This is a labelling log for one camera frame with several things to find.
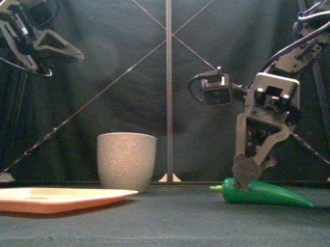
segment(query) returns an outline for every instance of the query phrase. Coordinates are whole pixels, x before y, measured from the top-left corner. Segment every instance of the green pepper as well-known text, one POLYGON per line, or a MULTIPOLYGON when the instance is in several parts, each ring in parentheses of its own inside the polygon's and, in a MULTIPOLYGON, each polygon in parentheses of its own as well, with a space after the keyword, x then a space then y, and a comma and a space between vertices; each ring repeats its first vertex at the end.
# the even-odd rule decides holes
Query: green pepper
POLYGON ((222 191, 223 198, 230 204, 259 204, 313 207, 313 203, 293 191, 253 180, 246 190, 235 187, 234 179, 227 178, 222 185, 210 186, 211 191, 222 191))

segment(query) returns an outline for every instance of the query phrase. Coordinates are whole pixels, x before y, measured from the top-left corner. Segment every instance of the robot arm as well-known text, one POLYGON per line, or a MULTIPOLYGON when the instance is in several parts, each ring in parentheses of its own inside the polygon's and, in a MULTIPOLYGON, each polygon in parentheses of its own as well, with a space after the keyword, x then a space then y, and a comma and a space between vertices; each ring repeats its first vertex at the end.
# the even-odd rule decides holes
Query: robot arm
POLYGON ((27 8, 19 0, 0 0, 0 30, 23 68, 46 76, 52 75, 51 61, 84 59, 83 53, 52 30, 40 30, 31 20, 27 8))
MULTIPOLYGON (((298 40, 277 52, 247 88, 235 85, 234 91, 245 94, 245 112, 238 115, 233 166, 235 185, 241 189, 246 189, 250 182, 275 165, 273 148, 286 140, 299 121, 299 79, 330 42, 329 10, 330 0, 322 0, 298 15, 294 26, 298 40)), ((205 73, 201 79, 207 80, 209 74, 205 73)), ((211 102, 222 102, 218 96, 221 94, 211 95, 211 102)))

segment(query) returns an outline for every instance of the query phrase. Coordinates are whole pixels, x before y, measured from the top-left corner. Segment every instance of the black cable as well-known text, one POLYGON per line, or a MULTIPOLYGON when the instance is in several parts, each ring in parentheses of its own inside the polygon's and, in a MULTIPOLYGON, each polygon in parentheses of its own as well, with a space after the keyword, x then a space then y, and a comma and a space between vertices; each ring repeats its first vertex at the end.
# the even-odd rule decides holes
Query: black cable
POLYGON ((12 63, 11 61, 5 60, 4 58, 0 57, 0 61, 4 62, 7 65, 12 66, 15 69, 19 69, 22 70, 23 72, 27 72, 30 74, 38 74, 38 75, 42 75, 42 76, 46 76, 46 77, 51 77, 54 75, 52 71, 48 69, 48 73, 44 74, 44 73, 39 73, 39 72, 34 72, 31 70, 28 70, 27 68, 16 65, 15 63, 12 63))
POLYGON ((322 25, 317 30, 314 30, 309 35, 303 36, 299 40, 297 40, 290 45, 287 45, 283 49, 281 49, 277 52, 277 54, 271 57, 271 59, 267 61, 267 63, 265 64, 265 66, 262 67, 261 72, 265 72, 266 71, 266 69, 269 68, 269 66, 273 64, 273 62, 275 60, 278 60, 278 58, 281 56, 283 56, 286 53, 289 53, 299 45, 305 44, 307 41, 310 41, 311 39, 314 39, 329 28, 330 28, 330 21, 325 25, 322 25))

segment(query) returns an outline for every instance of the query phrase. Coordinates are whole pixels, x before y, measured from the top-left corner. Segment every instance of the dark table surface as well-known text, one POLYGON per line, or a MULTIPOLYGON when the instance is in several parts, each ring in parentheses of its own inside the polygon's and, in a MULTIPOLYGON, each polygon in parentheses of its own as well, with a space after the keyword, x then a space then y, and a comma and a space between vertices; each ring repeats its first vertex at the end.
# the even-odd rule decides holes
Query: dark table surface
POLYGON ((330 246, 330 190, 290 187, 314 208, 233 205, 207 186, 151 186, 111 206, 0 212, 0 246, 330 246))

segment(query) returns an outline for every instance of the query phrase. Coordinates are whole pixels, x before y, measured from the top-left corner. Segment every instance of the metal pole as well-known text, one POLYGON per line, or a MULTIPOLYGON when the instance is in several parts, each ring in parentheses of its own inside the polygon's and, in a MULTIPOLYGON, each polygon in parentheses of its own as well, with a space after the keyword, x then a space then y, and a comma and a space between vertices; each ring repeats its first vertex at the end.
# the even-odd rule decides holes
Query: metal pole
POLYGON ((166 130, 167 182, 172 182, 171 0, 166 0, 166 130))

